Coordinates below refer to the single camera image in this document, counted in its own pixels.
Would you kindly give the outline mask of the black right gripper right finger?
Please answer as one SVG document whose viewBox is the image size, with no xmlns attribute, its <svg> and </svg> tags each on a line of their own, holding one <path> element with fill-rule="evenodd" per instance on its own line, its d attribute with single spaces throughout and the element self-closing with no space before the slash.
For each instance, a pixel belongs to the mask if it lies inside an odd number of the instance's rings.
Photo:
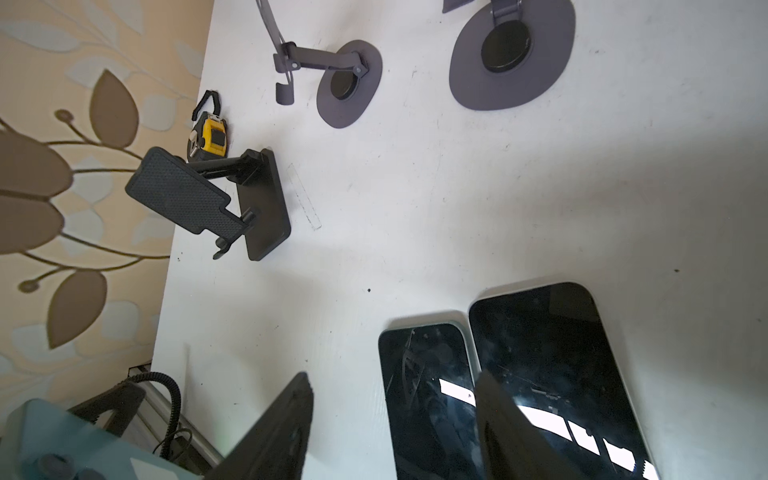
<svg viewBox="0 0 768 480">
<path fill-rule="evenodd" d="M 475 382 L 476 421 L 488 479 L 554 480 L 585 476 L 555 451 L 493 376 Z"/>
</svg>

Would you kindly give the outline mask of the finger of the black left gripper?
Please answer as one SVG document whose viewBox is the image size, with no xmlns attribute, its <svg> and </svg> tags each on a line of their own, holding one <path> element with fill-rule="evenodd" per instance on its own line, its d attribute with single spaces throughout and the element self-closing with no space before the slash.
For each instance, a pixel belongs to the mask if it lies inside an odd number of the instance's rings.
<svg viewBox="0 0 768 480">
<path fill-rule="evenodd" d="M 102 428 L 116 437 L 121 437 L 137 415 L 145 397 L 146 392 L 142 387 L 133 382 L 121 382 L 106 392 L 75 405 L 68 412 L 94 425 L 102 415 L 109 414 Z"/>
</svg>

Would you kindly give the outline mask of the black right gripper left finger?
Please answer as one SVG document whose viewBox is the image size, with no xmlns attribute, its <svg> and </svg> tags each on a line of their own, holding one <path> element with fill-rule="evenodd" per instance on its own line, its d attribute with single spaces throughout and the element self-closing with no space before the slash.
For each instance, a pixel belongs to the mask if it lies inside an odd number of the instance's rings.
<svg viewBox="0 0 768 480">
<path fill-rule="evenodd" d="M 300 372 L 204 479 L 299 479 L 308 450 L 313 407 L 308 375 Z"/>
</svg>

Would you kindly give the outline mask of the silver-edged black phone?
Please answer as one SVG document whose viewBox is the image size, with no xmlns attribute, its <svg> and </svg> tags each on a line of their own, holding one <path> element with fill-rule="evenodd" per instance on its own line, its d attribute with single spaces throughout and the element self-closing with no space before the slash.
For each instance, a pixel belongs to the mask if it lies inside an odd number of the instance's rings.
<svg viewBox="0 0 768 480">
<path fill-rule="evenodd" d="M 590 479 L 655 479 L 595 301 L 562 282 L 480 299 L 469 325 L 490 373 L 561 457 Z"/>
</svg>

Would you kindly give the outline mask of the dark phone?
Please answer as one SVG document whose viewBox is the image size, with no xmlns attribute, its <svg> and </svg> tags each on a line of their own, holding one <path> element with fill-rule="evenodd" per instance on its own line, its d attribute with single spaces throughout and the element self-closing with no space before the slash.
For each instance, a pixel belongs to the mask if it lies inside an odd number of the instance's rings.
<svg viewBox="0 0 768 480">
<path fill-rule="evenodd" d="M 483 479 L 474 382 L 458 327 L 390 329 L 378 340 L 399 479 Z"/>
</svg>

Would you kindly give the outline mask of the green-cased phone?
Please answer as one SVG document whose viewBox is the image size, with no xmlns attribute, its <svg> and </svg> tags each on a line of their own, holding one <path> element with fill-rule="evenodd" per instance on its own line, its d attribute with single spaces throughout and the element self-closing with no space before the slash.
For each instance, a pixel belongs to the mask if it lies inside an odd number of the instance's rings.
<svg viewBox="0 0 768 480">
<path fill-rule="evenodd" d="M 3 479 L 196 479 L 198 476 L 42 399 L 7 419 Z"/>
</svg>

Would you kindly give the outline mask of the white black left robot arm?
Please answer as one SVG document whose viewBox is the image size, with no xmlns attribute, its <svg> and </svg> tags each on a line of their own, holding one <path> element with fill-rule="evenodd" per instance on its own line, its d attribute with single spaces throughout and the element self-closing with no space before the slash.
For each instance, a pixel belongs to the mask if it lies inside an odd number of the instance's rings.
<svg viewBox="0 0 768 480">
<path fill-rule="evenodd" d="M 115 386 L 68 409 L 75 417 L 97 426 L 110 435 L 121 438 L 138 417 L 147 394 L 161 387 L 168 394 L 164 410 L 159 399 L 150 399 L 150 406 L 164 422 L 165 432 L 152 451 L 162 460 L 176 463 L 192 444 L 194 434 L 181 422 L 182 395 L 178 383 L 160 372 L 141 372 L 130 375 Z"/>
</svg>

